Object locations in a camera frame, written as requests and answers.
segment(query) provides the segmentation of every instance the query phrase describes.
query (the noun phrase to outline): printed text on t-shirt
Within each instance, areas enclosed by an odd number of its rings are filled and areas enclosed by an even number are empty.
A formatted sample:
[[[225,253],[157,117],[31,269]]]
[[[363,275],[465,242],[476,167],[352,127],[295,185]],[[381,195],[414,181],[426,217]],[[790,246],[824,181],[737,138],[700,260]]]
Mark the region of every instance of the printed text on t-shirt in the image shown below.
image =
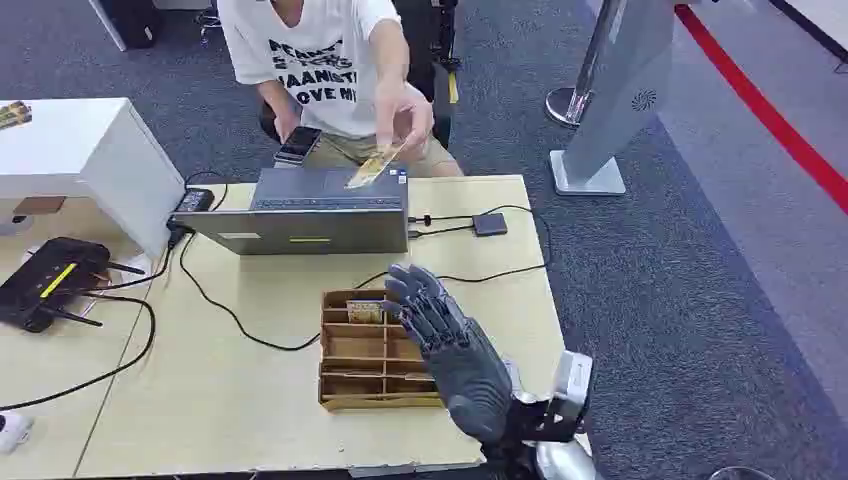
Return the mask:
[[[301,51],[274,40],[268,40],[268,44],[274,68],[288,70],[278,77],[280,83],[301,105],[325,100],[356,102],[356,72],[353,70],[353,62],[337,53],[342,45],[341,40],[327,48],[313,51]]]

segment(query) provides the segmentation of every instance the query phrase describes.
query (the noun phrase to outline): khaki shorts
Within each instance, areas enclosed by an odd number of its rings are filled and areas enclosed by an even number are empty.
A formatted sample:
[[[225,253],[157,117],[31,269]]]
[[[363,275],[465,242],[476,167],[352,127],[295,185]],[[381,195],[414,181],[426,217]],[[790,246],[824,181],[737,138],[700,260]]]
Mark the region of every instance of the khaki shorts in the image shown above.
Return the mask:
[[[303,166],[307,168],[358,167],[377,151],[374,137],[350,139],[321,134],[318,145],[306,157]],[[432,135],[424,147],[424,156],[416,161],[396,162],[406,168],[410,177],[460,177],[462,169],[453,155]]]

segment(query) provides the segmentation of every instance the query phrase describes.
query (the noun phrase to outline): metal stand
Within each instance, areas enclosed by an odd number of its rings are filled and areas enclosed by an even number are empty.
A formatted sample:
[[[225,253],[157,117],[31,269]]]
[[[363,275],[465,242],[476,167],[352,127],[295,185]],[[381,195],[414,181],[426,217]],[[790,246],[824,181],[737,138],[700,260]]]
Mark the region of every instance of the metal stand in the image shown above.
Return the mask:
[[[604,0],[568,108],[563,110],[566,90],[548,95],[548,114],[561,124],[580,127],[567,151],[550,152],[558,194],[624,194],[614,155],[664,103],[674,5],[698,1],[640,0],[622,7],[620,0]],[[603,48],[611,33],[615,38]],[[602,50],[605,68],[598,70]]]
[[[583,60],[580,75],[577,77],[577,86],[558,88],[549,93],[545,99],[545,110],[548,116],[564,127],[579,127],[586,107],[592,102],[592,81],[595,69],[620,5],[621,0],[604,0],[598,14],[598,23],[595,24],[592,39],[589,40],[586,59]]]
[[[568,152],[551,151],[551,170],[556,180],[556,190],[560,195],[624,195],[627,188],[618,170],[615,157],[607,160],[600,170],[588,179],[569,178],[565,164]]]

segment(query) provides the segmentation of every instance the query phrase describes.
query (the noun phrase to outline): hand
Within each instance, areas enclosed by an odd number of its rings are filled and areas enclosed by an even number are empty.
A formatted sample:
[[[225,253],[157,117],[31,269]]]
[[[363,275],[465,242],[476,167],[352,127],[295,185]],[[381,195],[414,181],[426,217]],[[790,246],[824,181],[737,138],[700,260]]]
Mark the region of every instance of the hand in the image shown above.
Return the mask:
[[[300,118],[292,112],[277,113],[277,118],[274,119],[274,128],[280,136],[280,143],[286,143],[291,132],[299,126]]]
[[[400,80],[377,84],[377,147],[385,150],[403,144],[398,158],[421,159],[433,130],[433,106],[417,89]]]
[[[432,273],[412,265],[389,267],[386,288],[398,303],[385,308],[400,318],[421,349],[451,418],[466,435],[495,442],[503,434],[512,398],[509,373],[479,324],[466,317]]]

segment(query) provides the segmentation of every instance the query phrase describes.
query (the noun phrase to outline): white wall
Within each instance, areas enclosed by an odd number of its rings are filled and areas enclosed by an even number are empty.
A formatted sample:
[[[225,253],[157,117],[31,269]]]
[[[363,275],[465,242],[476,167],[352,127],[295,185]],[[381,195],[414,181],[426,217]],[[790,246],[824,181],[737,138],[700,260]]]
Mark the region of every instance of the white wall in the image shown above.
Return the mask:
[[[845,0],[786,0],[830,38],[848,48],[848,2]]]

